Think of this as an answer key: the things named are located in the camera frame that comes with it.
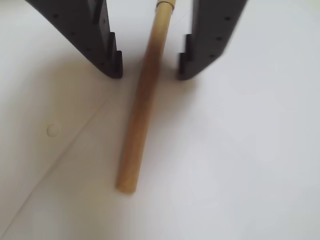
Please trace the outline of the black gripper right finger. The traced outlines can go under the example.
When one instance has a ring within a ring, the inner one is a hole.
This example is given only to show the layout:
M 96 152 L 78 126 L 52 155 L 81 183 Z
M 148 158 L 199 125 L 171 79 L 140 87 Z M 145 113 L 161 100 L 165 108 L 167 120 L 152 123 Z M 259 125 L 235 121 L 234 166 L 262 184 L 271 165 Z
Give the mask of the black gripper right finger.
M 179 54 L 178 79 L 186 81 L 217 60 L 224 52 L 246 0 L 194 0 L 191 33 Z

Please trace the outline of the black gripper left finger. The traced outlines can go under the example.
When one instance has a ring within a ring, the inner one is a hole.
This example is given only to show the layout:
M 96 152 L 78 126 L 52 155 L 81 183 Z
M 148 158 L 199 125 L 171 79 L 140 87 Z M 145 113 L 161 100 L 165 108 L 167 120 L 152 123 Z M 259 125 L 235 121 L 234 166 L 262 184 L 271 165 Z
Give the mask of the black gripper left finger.
M 28 0 L 88 61 L 112 79 L 123 77 L 122 52 L 110 30 L 105 0 Z

